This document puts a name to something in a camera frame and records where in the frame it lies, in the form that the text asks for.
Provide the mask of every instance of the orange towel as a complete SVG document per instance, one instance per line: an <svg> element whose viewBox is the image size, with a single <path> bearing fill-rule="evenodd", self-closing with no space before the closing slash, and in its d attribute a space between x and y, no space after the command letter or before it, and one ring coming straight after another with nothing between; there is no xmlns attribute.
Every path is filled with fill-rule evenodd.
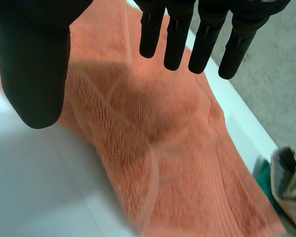
<svg viewBox="0 0 296 237"><path fill-rule="evenodd" d="M204 74L139 54L141 13L96 0L71 25L59 123L97 148L130 223L146 237L269 237L284 231L237 153Z"/></svg>

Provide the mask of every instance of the gray carpet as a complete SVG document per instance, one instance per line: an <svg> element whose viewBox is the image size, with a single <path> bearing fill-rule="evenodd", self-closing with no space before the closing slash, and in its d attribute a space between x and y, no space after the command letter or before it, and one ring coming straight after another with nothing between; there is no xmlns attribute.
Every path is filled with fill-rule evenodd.
<svg viewBox="0 0 296 237"><path fill-rule="evenodd" d="M199 16L196 8L194 12L191 29L196 33ZM212 53L218 65L231 32L231 17ZM274 142L296 149L296 0L258 31L231 83Z"/></svg>

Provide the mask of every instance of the green fabric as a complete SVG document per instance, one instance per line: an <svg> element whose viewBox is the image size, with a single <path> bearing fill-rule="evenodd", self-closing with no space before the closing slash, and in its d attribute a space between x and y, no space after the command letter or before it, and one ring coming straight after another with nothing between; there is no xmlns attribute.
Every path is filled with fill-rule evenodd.
<svg viewBox="0 0 296 237"><path fill-rule="evenodd" d="M261 164L259 174L256 177L256 181L259 184L260 188L263 190L273 208L275 209L278 215L284 214L282 208L274 199L271 191L271 167L267 160L264 160Z"/></svg>

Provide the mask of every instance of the white surface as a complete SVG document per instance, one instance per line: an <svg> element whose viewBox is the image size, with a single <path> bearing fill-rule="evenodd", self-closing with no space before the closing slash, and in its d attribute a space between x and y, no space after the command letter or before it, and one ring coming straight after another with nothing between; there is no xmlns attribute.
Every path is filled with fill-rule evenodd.
<svg viewBox="0 0 296 237"><path fill-rule="evenodd" d="M187 46L195 36L190 32ZM210 60L205 69L226 125L252 171L276 148ZM58 126L26 127L0 93L0 237L136 236L93 148Z"/></svg>

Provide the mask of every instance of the folded fabric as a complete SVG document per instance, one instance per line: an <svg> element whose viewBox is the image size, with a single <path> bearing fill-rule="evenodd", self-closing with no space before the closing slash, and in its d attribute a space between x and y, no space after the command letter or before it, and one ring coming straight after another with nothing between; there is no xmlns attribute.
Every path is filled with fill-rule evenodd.
<svg viewBox="0 0 296 237"><path fill-rule="evenodd" d="M296 152L282 148L271 158L272 194L296 225Z"/></svg>
<svg viewBox="0 0 296 237"><path fill-rule="evenodd" d="M284 232L232 143L204 74L139 54L141 13L96 0L71 25L59 123L93 144L125 214L146 237L269 237Z"/></svg>

